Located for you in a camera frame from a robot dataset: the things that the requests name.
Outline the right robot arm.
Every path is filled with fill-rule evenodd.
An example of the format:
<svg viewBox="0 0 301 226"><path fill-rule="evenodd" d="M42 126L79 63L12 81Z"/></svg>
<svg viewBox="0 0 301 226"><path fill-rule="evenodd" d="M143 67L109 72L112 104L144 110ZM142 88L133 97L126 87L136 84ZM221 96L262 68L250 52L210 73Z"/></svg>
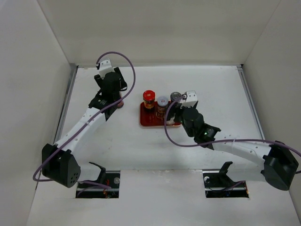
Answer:
<svg viewBox="0 0 301 226"><path fill-rule="evenodd" d="M223 186L230 186L235 180L253 180L267 182L274 188L287 191L294 176L300 174L299 163L294 154L301 153L281 141L237 138L230 134L217 140L221 129L211 126L196 109L197 103L173 101L166 111L164 121L173 116L182 124L187 136L194 139L190 147L202 147L213 151L222 151L241 157L257 165L254 171L232 172L224 170L218 174L218 181Z"/></svg>

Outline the red-lid chili sauce jar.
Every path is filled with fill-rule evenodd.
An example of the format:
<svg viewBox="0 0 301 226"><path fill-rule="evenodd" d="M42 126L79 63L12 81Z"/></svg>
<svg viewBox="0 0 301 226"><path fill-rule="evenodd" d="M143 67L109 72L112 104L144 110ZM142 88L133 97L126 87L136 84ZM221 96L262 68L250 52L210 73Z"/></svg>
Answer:
<svg viewBox="0 0 301 226"><path fill-rule="evenodd" d="M152 90L146 90L143 93L143 106L147 112L154 112L155 110L155 92Z"/></svg>

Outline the black-cap white powder jar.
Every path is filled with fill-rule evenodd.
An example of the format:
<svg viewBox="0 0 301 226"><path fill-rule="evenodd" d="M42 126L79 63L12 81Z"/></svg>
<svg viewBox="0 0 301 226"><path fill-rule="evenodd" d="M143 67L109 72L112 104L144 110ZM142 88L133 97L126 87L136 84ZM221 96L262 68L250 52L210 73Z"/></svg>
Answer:
<svg viewBox="0 0 301 226"><path fill-rule="evenodd" d="M166 124L168 126L172 126L175 124L175 113L170 113L168 116L167 116L167 119L166 119Z"/></svg>

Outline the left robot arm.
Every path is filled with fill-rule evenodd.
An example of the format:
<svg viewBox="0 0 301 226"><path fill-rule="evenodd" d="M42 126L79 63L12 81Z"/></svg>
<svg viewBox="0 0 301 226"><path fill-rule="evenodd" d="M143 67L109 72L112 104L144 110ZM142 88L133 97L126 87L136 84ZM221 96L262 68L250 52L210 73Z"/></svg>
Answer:
<svg viewBox="0 0 301 226"><path fill-rule="evenodd" d="M84 181L97 188L105 184L105 168L80 157L88 156L84 144L116 111L121 102L120 93L127 90L127 83L118 67L106 71L104 76L95 75L94 80L100 89L81 119L63 138L42 149L42 175L67 188Z"/></svg>

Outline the small white-lid spice jar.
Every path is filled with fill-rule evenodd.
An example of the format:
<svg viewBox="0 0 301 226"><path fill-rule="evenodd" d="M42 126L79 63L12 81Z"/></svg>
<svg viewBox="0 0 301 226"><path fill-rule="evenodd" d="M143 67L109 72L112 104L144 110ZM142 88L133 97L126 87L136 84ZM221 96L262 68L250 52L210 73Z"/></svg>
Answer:
<svg viewBox="0 0 301 226"><path fill-rule="evenodd" d="M169 100L165 96L160 96L157 98L157 111L156 117L163 119L168 108Z"/></svg>

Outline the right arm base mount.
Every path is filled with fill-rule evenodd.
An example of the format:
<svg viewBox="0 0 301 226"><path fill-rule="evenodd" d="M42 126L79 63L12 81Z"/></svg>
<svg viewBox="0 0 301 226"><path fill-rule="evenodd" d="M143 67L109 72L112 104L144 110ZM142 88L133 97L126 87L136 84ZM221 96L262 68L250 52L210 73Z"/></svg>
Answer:
<svg viewBox="0 0 301 226"><path fill-rule="evenodd" d="M206 198L249 198L245 181L233 181L227 176L233 162L225 162L220 169L203 171Z"/></svg>

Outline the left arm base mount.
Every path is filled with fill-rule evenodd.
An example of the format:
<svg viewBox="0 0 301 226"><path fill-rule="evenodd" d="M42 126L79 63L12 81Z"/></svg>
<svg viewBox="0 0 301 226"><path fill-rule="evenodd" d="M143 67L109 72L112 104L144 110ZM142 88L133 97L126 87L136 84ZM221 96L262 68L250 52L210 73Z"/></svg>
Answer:
<svg viewBox="0 0 301 226"><path fill-rule="evenodd" d="M107 171L105 167L90 162L100 170L97 179L78 183L75 198L81 199L117 199L119 198L120 171Z"/></svg>

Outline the clear-top salt grinder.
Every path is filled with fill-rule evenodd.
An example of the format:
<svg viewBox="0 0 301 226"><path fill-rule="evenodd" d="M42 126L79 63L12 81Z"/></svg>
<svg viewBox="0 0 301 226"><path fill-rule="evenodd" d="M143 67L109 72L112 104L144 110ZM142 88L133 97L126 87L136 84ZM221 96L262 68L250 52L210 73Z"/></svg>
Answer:
<svg viewBox="0 0 301 226"><path fill-rule="evenodd" d="M170 94L170 103L173 103L174 101L176 101L180 97L182 97L182 94L180 92L172 92Z"/></svg>

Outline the tall dark sauce bottle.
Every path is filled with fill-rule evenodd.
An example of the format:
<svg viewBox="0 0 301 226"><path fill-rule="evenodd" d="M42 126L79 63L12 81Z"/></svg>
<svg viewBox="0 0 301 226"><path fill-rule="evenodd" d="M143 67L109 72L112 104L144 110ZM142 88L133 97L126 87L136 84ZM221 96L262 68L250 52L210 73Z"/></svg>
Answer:
<svg viewBox="0 0 301 226"><path fill-rule="evenodd" d="M119 92L119 98L121 99L122 98L122 93ZM124 106L124 101L121 100L118 104L117 104L117 108L120 109Z"/></svg>

